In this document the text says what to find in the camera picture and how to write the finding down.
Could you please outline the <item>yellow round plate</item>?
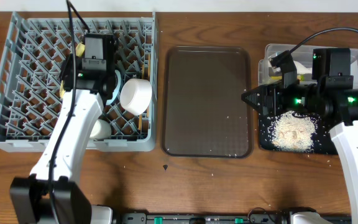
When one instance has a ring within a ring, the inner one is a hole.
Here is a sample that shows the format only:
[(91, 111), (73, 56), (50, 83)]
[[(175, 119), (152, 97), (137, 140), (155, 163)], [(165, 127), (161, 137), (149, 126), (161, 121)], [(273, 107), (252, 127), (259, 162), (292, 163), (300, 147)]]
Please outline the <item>yellow round plate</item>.
[[(85, 52), (85, 44), (80, 42), (77, 46), (76, 46), (76, 56), (77, 57), (81, 57), (84, 52)], [(60, 98), (63, 99), (63, 96), (65, 94), (65, 90), (64, 90), (64, 81), (62, 80), (61, 81), (61, 84), (60, 84), (60, 91), (59, 91), (59, 94), (60, 94)]]

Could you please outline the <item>pink bowl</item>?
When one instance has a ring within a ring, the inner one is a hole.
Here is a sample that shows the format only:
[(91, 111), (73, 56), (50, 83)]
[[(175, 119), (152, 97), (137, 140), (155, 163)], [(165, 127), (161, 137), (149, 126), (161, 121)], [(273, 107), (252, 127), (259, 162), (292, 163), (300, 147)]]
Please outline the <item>pink bowl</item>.
[(152, 85), (148, 80), (132, 78), (124, 84), (121, 90), (121, 106), (134, 116), (146, 111), (151, 99)]

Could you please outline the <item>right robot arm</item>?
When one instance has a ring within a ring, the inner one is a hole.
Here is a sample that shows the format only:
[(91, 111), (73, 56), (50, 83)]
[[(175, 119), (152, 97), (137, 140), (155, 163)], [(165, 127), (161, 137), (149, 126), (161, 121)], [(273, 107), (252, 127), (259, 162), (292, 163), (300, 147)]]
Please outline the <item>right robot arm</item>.
[(264, 116), (287, 111), (317, 116), (329, 132), (339, 155), (351, 204), (351, 218), (358, 223), (358, 89), (351, 75), (348, 48), (318, 48), (312, 54), (314, 83), (301, 84), (290, 51), (270, 59), (282, 79), (247, 90), (241, 95)]

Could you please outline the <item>white paper cup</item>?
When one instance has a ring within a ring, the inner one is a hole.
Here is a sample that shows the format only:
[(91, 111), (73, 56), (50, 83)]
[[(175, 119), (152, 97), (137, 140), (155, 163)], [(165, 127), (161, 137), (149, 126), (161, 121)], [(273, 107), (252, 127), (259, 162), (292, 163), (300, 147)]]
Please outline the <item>white paper cup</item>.
[(111, 135), (112, 135), (112, 131), (111, 131), (110, 124), (105, 120), (97, 119), (92, 128), (89, 138), (102, 140), (102, 139), (109, 139)]

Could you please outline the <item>light blue bowl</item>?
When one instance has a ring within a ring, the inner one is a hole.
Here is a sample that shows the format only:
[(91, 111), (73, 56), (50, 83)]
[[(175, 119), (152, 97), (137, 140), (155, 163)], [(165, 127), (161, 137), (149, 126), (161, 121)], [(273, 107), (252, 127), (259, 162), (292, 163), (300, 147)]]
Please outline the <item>light blue bowl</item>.
[(111, 105), (114, 103), (114, 100), (117, 98), (120, 88), (121, 88), (121, 84), (122, 84), (122, 78), (121, 78), (121, 73), (119, 70), (115, 70), (115, 75), (116, 75), (116, 87), (114, 88), (114, 91), (112, 93), (112, 97), (110, 99), (108, 99), (106, 101), (107, 105)]

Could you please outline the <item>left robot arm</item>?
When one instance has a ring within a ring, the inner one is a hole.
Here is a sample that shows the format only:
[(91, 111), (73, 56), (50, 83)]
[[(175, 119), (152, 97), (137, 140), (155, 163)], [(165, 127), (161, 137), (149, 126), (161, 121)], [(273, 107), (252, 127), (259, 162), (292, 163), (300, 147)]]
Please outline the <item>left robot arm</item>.
[(78, 186), (91, 131), (117, 77), (112, 56), (71, 55), (61, 75), (65, 94), (47, 148), (26, 178), (9, 189), (19, 223), (115, 223), (110, 207), (92, 205)]

